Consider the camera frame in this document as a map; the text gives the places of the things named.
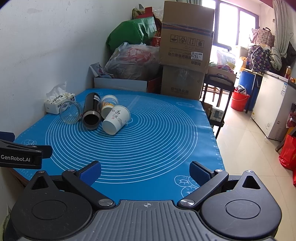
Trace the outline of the white paper cup with print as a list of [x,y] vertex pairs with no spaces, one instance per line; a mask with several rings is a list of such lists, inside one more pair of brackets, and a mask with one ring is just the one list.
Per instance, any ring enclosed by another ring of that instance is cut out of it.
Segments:
[[115,135],[129,120],[130,111],[122,105],[115,105],[102,123],[103,130]]

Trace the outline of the black cylindrical thermos cup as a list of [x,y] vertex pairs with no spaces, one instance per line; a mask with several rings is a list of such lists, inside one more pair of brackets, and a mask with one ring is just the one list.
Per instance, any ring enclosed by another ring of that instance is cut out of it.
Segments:
[[101,119],[101,98],[95,92],[89,93],[84,102],[82,123],[87,129],[95,130]]

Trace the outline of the clear glass cup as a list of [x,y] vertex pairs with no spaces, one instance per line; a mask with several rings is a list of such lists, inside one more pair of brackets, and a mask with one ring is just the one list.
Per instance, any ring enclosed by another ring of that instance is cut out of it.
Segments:
[[64,102],[59,110],[61,120],[69,125],[77,123],[82,116],[82,107],[76,101]]

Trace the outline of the orange white paper cup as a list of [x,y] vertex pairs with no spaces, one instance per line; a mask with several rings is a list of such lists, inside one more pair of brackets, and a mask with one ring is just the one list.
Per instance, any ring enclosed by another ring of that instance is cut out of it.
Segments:
[[106,119],[114,106],[118,105],[119,101],[114,95],[105,95],[101,100],[101,115]]

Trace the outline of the blue silicone baking mat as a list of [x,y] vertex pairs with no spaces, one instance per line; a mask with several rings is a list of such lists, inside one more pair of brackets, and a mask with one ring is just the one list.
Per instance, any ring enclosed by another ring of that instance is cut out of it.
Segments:
[[189,175],[192,161],[211,170],[224,168],[201,102],[115,89],[96,93],[114,95],[130,111],[129,122],[115,135],[47,114],[16,138],[19,144],[53,148],[42,165],[49,175],[99,161],[101,175],[92,186],[115,202],[177,202],[198,188]]

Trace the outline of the white tissue pack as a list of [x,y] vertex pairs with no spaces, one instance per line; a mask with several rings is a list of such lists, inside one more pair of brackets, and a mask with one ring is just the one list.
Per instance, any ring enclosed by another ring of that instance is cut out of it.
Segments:
[[46,94],[44,107],[46,113],[59,114],[60,107],[66,101],[75,101],[75,94],[66,91],[67,82],[56,85]]

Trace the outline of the red plastic bag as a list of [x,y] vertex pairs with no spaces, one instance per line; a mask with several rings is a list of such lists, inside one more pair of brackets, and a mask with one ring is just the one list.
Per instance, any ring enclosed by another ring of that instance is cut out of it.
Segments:
[[295,155],[296,155],[296,140],[295,137],[287,135],[285,139],[284,146],[281,150],[281,153],[278,157],[281,165],[293,171],[295,169]]

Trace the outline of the red plastic bucket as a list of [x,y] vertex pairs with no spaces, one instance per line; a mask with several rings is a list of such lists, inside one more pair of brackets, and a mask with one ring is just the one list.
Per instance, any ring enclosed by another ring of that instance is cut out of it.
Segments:
[[249,98],[248,94],[242,94],[234,90],[231,96],[231,108],[236,111],[244,111]]

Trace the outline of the black metal chair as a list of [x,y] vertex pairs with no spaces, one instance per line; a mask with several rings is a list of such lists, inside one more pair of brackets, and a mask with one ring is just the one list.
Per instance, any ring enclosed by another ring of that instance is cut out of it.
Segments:
[[[216,106],[205,102],[206,94],[209,88],[213,89],[212,102],[214,102],[215,100],[215,95],[218,95]],[[217,74],[207,74],[205,76],[204,87],[202,89],[203,95],[201,99],[201,104],[203,106],[204,111],[206,112],[210,126],[212,128],[215,126],[218,128],[215,134],[215,138],[218,137],[222,127],[224,126],[226,111],[229,106],[234,89],[235,89],[234,83],[225,77],[219,76]],[[228,94],[228,98],[227,98],[226,106],[224,110],[222,110],[220,108],[220,105],[222,101],[222,95],[224,92]]]

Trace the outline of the lower cardboard box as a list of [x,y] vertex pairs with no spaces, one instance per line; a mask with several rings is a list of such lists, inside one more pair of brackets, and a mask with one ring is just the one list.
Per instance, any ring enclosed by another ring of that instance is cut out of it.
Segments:
[[205,74],[174,66],[163,66],[161,94],[199,100]]

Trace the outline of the blue plastic barrel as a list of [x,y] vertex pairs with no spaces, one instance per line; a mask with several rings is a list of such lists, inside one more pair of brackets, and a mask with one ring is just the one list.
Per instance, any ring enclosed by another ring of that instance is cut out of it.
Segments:
[[243,69],[240,72],[239,85],[242,85],[246,89],[247,94],[250,96],[245,106],[246,113],[248,111],[252,111],[255,106],[262,78],[262,74],[248,69]]

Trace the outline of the white flat box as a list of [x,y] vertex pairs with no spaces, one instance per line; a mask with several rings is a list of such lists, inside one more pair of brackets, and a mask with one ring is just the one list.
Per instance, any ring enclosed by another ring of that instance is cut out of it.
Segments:
[[143,80],[95,77],[94,87],[147,92],[148,82]]

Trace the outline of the white chest freezer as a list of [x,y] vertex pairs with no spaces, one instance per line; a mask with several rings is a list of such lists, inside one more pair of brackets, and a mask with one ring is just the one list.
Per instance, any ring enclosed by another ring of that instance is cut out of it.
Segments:
[[265,71],[251,118],[271,140],[281,142],[292,104],[295,103],[295,83]]

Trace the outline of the white paper gift bag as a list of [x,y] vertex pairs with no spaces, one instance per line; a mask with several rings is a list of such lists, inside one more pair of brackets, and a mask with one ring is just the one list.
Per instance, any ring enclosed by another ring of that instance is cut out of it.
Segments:
[[104,71],[103,67],[100,65],[99,62],[91,64],[90,69],[92,70],[94,77],[113,78],[112,74],[109,74]]

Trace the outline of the translucent bag with red contents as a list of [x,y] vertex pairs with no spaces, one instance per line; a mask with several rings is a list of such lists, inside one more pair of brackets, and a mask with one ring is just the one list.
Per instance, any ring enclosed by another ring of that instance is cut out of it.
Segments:
[[118,79],[152,79],[159,72],[159,47],[124,42],[115,49],[104,71]]

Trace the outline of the purple patterned bag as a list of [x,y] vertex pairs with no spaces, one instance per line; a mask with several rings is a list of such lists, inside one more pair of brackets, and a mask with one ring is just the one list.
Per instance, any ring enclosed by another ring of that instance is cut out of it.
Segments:
[[249,47],[246,65],[247,68],[253,72],[272,72],[274,68],[270,62],[270,49],[267,47],[262,48],[260,45],[253,45]]

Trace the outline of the large upper cardboard box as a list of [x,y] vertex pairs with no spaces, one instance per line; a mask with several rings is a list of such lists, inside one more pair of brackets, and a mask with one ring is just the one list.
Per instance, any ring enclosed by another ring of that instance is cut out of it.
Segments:
[[165,1],[159,62],[208,72],[215,10],[197,4]]

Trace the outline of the pink checkered bag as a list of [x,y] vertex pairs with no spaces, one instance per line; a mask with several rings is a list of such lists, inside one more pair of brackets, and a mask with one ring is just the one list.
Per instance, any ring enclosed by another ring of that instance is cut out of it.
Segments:
[[274,46],[274,35],[269,28],[252,29],[252,37],[250,40],[253,44],[264,44],[270,47]]

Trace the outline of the green plastic bag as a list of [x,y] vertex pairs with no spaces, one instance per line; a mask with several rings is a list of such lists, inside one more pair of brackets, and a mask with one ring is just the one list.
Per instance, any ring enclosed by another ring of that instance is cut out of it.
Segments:
[[108,36],[106,45],[110,52],[114,52],[124,42],[128,44],[146,44],[157,32],[154,17],[123,21]]

